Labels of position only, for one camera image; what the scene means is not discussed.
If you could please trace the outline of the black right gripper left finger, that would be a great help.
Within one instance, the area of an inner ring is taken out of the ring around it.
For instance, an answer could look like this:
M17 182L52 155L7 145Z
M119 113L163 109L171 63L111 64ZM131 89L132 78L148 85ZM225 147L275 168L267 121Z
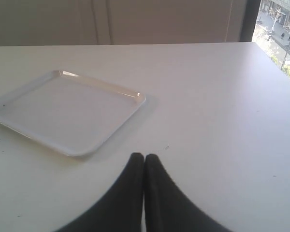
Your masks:
M132 153L110 189L59 232L140 232L143 212L144 156Z

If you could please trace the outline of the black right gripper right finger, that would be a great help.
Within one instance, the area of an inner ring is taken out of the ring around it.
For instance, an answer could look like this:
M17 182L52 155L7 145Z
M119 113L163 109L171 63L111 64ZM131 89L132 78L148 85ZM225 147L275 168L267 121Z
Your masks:
M149 154L144 169L145 225L148 232L227 232L198 208Z

